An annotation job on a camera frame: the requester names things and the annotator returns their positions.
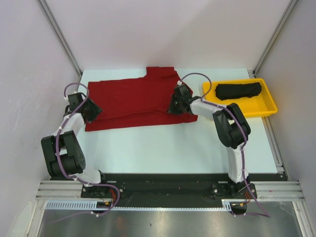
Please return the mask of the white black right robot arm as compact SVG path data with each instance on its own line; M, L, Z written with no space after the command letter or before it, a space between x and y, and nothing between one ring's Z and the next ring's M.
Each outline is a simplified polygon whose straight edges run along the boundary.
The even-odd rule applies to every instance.
M218 138L228 153L228 177L231 182L228 193L233 198L241 197L248 184L244 147L251 129L238 104L225 106L208 102L200 96L193 97L189 87L182 84L174 88L168 113L191 114L214 121Z

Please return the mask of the red t shirt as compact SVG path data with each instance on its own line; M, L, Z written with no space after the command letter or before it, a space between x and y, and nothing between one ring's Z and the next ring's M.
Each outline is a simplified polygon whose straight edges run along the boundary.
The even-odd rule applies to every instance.
M90 81L89 98L102 112L86 124L85 131L197 121L195 115L168 113L179 79L173 67L147 67L141 78Z

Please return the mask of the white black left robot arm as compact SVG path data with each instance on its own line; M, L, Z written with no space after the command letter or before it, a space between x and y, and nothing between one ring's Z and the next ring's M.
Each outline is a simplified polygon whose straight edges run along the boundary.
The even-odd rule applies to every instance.
M109 185L102 181L99 170L86 166L77 139L79 131L96 120L102 110L81 92L67 95L66 99L69 104L65 107L62 124L41 140L48 174L52 179L72 179L92 185L92 192L102 198L108 194Z

